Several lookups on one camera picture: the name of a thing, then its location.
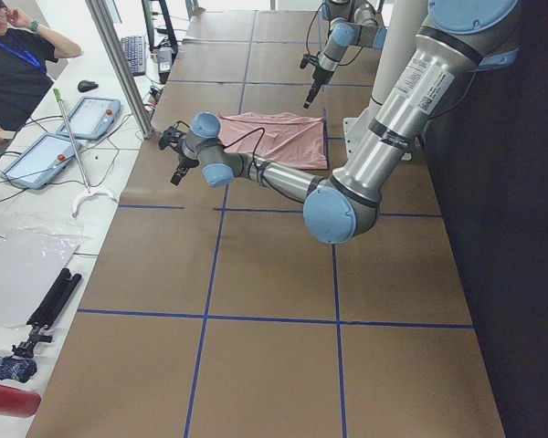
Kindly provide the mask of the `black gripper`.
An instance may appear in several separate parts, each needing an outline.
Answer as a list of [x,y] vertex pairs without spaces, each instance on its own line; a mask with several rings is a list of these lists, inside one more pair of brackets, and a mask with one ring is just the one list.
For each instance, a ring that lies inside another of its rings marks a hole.
[[304,54],[300,61],[300,68],[305,69],[308,65],[314,66],[312,74],[313,84],[303,103],[304,109],[308,109],[311,106],[318,96],[321,86],[329,83],[336,70],[336,61],[323,52],[318,52],[316,55]]
[[187,123],[177,121],[163,131],[163,134],[158,141],[158,146],[161,151],[170,148],[178,155],[178,165],[170,180],[173,185],[179,185],[187,175],[187,172],[199,165],[198,159],[190,151],[185,150],[184,138],[187,130],[182,130],[180,128],[181,125],[189,128]]

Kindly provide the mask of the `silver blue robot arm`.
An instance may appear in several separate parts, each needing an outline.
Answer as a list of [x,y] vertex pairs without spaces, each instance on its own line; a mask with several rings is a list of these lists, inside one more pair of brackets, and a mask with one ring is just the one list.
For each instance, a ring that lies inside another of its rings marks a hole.
[[322,52],[305,56],[314,66],[315,97],[352,46],[380,51],[369,105],[343,122],[346,163],[322,178],[258,156],[235,153],[219,138],[218,118],[202,112],[177,122],[159,141],[179,162],[179,183],[199,168],[208,185],[246,178],[299,202],[310,233],[325,244],[346,242],[371,229],[381,189],[396,165],[413,151],[439,102],[469,74],[511,65],[519,50],[517,1],[397,1],[387,25],[365,1],[325,1],[330,33]]
[[349,47],[382,50],[387,27],[380,12],[369,1],[321,1],[318,8],[329,24],[324,48],[312,54],[305,42],[307,52],[300,60],[300,69],[313,66],[312,84],[304,101],[308,109],[324,85],[327,85],[340,66],[351,64],[356,58],[342,63]]

